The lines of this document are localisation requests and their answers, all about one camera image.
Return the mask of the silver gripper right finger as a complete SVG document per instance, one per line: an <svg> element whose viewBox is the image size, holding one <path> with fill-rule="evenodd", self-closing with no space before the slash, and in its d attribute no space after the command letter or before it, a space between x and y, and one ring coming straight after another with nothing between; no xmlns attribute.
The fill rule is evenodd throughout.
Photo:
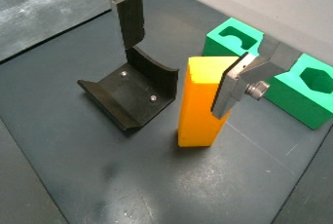
<svg viewBox="0 0 333 224"><path fill-rule="evenodd" d="M291 70L301 52L284 43L264 44L260 54L245 53L222 73L212 112L221 119L248 94L260 99L268 91L265 80Z"/></svg>

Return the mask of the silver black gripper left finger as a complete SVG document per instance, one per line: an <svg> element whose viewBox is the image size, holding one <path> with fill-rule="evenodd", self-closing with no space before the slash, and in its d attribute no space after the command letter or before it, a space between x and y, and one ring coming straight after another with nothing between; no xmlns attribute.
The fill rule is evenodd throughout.
<svg viewBox="0 0 333 224"><path fill-rule="evenodd" d="M145 38L144 1L111 0L111 5L120 20L124 47L130 49Z"/></svg>

